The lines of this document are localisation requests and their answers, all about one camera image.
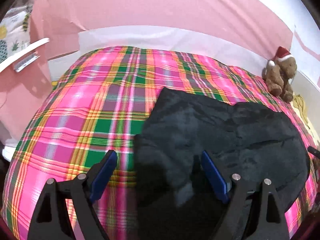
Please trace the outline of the black puffer jacket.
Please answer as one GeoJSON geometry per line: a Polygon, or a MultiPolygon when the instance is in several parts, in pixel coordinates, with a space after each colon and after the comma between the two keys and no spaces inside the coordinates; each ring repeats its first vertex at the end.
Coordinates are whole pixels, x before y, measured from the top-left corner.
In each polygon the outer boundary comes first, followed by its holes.
{"type": "Polygon", "coordinates": [[[134,138],[140,239],[212,235],[227,205],[201,167],[203,151],[231,174],[258,183],[270,179],[284,209],[310,173],[304,142],[286,114],[164,88],[134,138]]]}

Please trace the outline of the yellow cloth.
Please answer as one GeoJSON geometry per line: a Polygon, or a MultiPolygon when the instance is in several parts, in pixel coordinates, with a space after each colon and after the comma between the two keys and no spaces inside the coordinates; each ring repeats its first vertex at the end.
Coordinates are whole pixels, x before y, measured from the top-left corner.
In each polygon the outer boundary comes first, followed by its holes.
{"type": "Polygon", "coordinates": [[[294,95],[292,104],[294,108],[299,110],[301,119],[303,120],[307,128],[310,129],[309,120],[307,116],[307,107],[303,97],[300,94],[294,95]]]}

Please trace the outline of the brown teddy bear santa hat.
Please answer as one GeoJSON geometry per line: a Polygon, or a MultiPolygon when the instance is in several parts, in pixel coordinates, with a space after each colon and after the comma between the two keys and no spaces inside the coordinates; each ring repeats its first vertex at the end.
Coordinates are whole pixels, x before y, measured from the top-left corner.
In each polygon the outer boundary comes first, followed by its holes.
{"type": "Polygon", "coordinates": [[[295,77],[296,72],[295,58],[286,48],[279,46],[274,57],[264,68],[262,78],[270,94],[281,98],[285,103],[290,103],[293,100],[293,89],[289,80],[295,77]]]}

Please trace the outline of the pink plaid bed sheet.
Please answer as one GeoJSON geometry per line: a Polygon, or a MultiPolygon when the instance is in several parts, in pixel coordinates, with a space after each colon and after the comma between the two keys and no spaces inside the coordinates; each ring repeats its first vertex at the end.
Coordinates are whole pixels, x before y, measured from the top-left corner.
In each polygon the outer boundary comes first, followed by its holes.
{"type": "Polygon", "coordinates": [[[118,155],[117,168],[95,204],[111,239],[137,237],[133,141],[163,87],[223,101],[256,102],[284,112],[306,146],[316,146],[294,109],[273,97],[262,78],[211,57],[116,46],[80,57],[53,88],[26,127],[9,166],[1,216],[26,239],[34,207],[49,178],[73,179],[118,155]]]}

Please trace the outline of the white shelf board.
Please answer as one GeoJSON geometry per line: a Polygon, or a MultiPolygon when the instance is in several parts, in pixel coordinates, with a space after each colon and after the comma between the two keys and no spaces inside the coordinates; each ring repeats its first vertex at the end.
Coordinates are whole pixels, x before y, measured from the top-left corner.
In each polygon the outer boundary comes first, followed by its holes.
{"type": "Polygon", "coordinates": [[[49,41],[50,41],[50,39],[48,37],[42,38],[42,39],[30,44],[29,46],[22,49],[21,51],[15,53],[14,55],[11,55],[6,60],[1,62],[1,72],[3,72],[6,68],[8,68],[10,65],[17,62],[21,58],[25,58],[28,53],[31,53],[32,51],[35,52],[37,48],[39,48],[40,46],[42,46],[44,44],[47,44],[49,41]]]}

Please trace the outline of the pineapple print fabric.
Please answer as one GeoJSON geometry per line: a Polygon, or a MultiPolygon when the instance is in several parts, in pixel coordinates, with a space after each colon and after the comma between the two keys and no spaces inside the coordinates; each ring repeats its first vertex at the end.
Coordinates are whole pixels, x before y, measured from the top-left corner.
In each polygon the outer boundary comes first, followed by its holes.
{"type": "Polygon", "coordinates": [[[15,0],[1,21],[1,61],[30,44],[30,16],[34,0],[15,0]]]}

